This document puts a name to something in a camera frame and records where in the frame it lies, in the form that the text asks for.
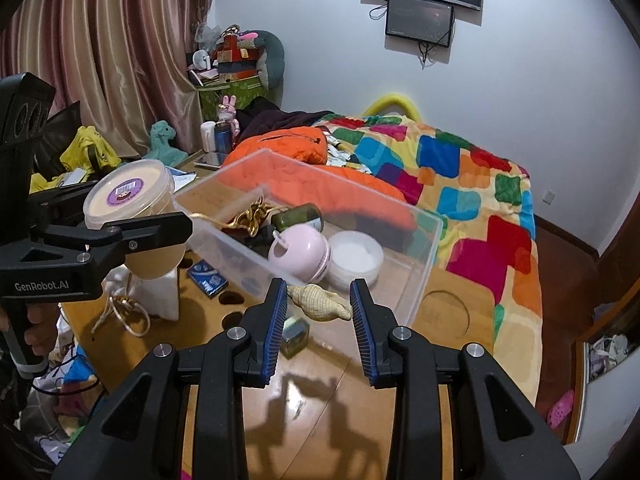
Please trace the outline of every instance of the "stuffed toy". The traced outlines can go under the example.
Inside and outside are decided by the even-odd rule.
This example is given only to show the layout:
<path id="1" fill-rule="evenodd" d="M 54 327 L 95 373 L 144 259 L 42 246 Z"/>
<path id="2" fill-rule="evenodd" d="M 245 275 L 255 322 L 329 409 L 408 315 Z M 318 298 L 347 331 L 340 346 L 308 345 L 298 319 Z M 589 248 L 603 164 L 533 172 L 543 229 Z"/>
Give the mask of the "stuffed toy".
<path id="1" fill-rule="evenodd" d="M 259 48 L 256 68 L 260 83 L 269 90 L 280 85 L 284 75 L 284 47 L 275 34 L 266 30 L 248 30 L 238 38 L 238 48 Z"/>
<path id="2" fill-rule="evenodd" d="M 151 126 L 149 137 L 151 138 L 151 147 L 142 158 L 156 158 L 165 166 L 175 168 L 189 156 L 182 150 L 169 146 L 169 140 L 175 138 L 175 130 L 169 126 L 167 121 L 158 121 Z"/>
<path id="3" fill-rule="evenodd" d="M 240 134 L 240 123 L 236 119 L 236 96 L 225 95 L 218 105 L 218 120 L 231 124 L 234 143 Z"/>

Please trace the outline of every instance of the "wooden floor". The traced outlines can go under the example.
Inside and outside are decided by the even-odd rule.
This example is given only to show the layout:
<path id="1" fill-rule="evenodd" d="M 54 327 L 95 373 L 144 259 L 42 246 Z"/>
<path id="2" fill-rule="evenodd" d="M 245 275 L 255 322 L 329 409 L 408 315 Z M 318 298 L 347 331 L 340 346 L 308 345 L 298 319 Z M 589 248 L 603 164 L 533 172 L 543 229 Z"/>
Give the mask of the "wooden floor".
<path id="1" fill-rule="evenodd" d="M 536 234 L 542 286 L 542 370 L 536 409 L 549 408 L 572 387 L 572 343 L 592 325 L 600 301 L 596 265 L 591 256 L 539 228 Z M 567 420 L 554 433 L 562 438 Z"/>

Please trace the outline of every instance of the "teal dinosaur toy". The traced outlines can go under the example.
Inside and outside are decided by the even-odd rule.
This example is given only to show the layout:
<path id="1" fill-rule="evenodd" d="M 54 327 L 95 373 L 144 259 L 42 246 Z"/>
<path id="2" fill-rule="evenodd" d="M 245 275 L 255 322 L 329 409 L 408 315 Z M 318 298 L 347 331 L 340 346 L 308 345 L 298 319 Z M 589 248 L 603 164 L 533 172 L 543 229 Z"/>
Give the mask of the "teal dinosaur toy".
<path id="1" fill-rule="evenodd" d="M 165 166 L 175 168 L 189 156 L 188 153 L 169 146 L 169 141 L 175 137 L 175 130 L 169 126 L 167 121 L 158 121 L 151 126 L 149 137 L 151 138 L 151 147 L 142 158 L 156 158 Z"/>

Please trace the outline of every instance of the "electrical outlet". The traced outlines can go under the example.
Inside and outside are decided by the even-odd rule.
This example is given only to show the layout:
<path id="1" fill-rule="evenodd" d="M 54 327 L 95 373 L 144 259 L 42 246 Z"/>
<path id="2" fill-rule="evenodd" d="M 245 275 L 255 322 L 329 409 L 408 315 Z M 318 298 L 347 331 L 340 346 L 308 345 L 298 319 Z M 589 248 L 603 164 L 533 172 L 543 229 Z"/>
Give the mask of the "electrical outlet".
<path id="1" fill-rule="evenodd" d="M 545 192 L 545 195 L 542 197 L 542 202 L 544 202 L 547 205 L 551 205 L 555 197 L 556 197 L 556 194 L 553 191 L 547 190 Z"/>

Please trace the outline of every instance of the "green storage box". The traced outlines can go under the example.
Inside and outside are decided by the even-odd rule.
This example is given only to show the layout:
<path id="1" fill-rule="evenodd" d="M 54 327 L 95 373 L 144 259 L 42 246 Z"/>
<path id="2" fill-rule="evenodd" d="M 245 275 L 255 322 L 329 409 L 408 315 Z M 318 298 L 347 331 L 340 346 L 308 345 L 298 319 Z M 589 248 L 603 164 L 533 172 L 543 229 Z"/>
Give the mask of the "green storage box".
<path id="1" fill-rule="evenodd" d="M 197 87 L 200 96 L 200 109 L 203 121 L 218 120 L 218 105 L 225 95 L 236 96 L 236 108 L 245 108 L 256 97 L 270 99 L 270 92 L 260 84 L 258 76 L 233 81 L 231 83 L 209 83 Z"/>

